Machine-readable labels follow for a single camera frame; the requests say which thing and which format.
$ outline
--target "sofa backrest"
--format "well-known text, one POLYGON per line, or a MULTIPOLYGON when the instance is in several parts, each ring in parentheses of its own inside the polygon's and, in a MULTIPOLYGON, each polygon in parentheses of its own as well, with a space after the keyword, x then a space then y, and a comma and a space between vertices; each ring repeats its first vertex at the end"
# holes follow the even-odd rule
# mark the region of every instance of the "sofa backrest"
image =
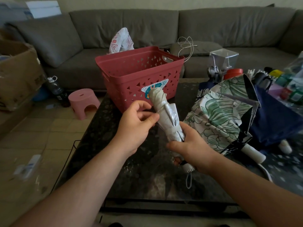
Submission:
POLYGON ((277 7, 185 10, 179 13, 178 36, 223 47, 272 47, 281 40, 294 14, 294 9, 277 7))
POLYGON ((84 48, 109 48, 123 27, 127 27, 134 48, 169 47, 178 39, 178 15, 178 11, 136 9, 70 12, 84 48))
POLYGON ((297 10, 279 44, 279 49, 295 55, 303 51, 303 10, 297 10))
POLYGON ((83 50, 69 14, 9 23, 18 29, 38 55, 56 68, 83 50))

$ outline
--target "gray sofa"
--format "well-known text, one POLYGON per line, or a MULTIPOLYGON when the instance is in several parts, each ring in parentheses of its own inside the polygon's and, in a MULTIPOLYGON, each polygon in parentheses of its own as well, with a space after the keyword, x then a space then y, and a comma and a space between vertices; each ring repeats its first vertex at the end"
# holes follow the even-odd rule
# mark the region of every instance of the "gray sofa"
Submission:
MULTIPOLYGON (((169 49, 180 36, 211 41, 239 53, 237 68, 283 69, 303 50, 303 10, 272 7, 166 10, 83 10, 9 23, 36 48, 48 76, 67 90, 105 90, 95 57, 108 53, 112 37, 127 27, 134 48, 169 49)), ((185 62, 183 77, 207 77, 208 57, 185 62)))

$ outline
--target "dark table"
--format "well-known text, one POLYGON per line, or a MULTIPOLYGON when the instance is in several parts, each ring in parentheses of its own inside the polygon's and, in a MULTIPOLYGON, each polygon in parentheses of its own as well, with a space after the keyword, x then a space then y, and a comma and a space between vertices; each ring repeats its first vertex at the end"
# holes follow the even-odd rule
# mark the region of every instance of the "dark table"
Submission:
MULTIPOLYGON (((181 121, 194 105, 198 86, 199 83, 179 83, 175 98, 169 100, 169 103, 176 103, 181 121)), ((56 187, 70 179, 108 145, 117 131, 120 118, 121 113, 106 95, 56 187)), ((262 165, 275 184, 303 196, 303 134, 289 142, 292 154, 286 156, 278 149, 273 150, 262 165)), ((138 151, 125 162, 107 199, 236 204, 214 179, 197 171, 193 173, 191 189, 187 189, 186 174, 173 165, 166 143, 164 132, 158 126, 152 128, 138 151)), ((227 157, 265 177, 263 171, 243 153, 232 153, 227 157)))

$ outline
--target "clear plastic box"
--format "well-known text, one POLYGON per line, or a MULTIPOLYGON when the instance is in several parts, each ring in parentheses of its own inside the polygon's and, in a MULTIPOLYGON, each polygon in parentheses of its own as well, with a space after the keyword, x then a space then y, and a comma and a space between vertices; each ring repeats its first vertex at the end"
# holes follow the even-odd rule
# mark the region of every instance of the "clear plastic box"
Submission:
POLYGON ((235 67, 238 56, 239 53, 227 49, 212 51, 209 54, 208 66, 224 75, 228 69, 235 67))

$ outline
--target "red container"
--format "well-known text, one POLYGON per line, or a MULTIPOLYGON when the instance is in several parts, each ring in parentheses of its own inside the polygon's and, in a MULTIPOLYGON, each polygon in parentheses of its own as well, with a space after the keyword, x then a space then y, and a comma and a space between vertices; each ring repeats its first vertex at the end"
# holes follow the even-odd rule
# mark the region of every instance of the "red container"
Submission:
POLYGON ((227 80, 235 76, 240 76, 242 74, 243 74, 243 69, 241 68, 229 69, 227 70, 226 74, 223 76, 223 80, 227 80))
POLYGON ((184 57, 173 56, 156 46, 99 56, 95 60, 107 93, 122 113, 135 100, 145 100, 152 105, 148 91, 160 83, 164 85, 166 98, 174 97, 184 63, 184 57))

